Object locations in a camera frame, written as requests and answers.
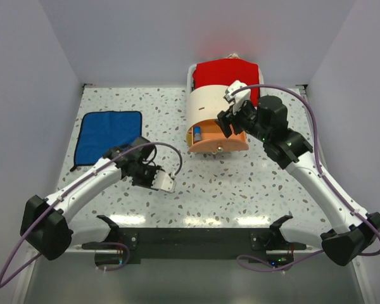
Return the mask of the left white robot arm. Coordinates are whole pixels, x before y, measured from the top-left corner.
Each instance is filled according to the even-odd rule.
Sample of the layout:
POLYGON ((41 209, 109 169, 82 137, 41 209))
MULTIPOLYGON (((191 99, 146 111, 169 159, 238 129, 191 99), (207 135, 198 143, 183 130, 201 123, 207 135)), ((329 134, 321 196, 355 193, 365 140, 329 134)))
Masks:
POLYGON ((48 260, 83 243, 114 247, 118 243, 117 224, 104 216, 92 222, 73 218, 98 194, 125 177, 134 186, 172 193, 172 174, 145 162, 155 148, 147 139, 137 137, 132 144, 110 148, 84 175, 56 193, 46 198, 31 197, 25 205, 20 234, 48 260))

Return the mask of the blue grey glue stick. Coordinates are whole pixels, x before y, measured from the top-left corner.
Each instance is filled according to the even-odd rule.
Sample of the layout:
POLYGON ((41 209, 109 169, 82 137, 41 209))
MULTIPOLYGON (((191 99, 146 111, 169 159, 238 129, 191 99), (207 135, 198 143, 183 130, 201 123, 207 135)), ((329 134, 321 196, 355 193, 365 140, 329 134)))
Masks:
POLYGON ((198 143, 202 141, 202 135, 201 135, 201 127, 200 126, 194 126, 193 127, 193 143, 198 143))

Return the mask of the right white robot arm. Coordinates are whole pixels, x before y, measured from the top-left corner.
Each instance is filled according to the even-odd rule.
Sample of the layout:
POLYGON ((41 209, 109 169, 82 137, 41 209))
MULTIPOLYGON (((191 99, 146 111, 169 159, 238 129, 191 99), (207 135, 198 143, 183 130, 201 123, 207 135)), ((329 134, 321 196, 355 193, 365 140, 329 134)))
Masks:
POLYGON ((260 98, 258 106, 247 97, 225 95, 229 104, 216 123, 225 137, 245 132, 263 144, 266 155, 294 177, 327 217, 331 229, 312 227, 290 215, 276 220, 269 240, 273 247, 301 243, 320 248, 339 266, 361 255, 380 231, 380 213, 369 213, 337 185, 315 162, 311 144, 288 126, 288 109, 276 96, 260 98))

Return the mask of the beige round drawer organizer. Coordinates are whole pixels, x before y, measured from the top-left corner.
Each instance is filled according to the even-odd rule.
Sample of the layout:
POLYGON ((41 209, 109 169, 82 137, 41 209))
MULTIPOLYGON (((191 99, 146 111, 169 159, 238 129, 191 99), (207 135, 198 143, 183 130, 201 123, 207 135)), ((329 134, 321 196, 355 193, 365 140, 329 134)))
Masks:
POLYGON ((186 100, 186 142, 190 153, 221 153, 246 151, 246 133, 225 138, 215 123, 217 115, 229 108, 224 99, 226 85, 206 85, 189 93, 186 100), (202 141, 193 143, 193 127, 201 127, 202 141))

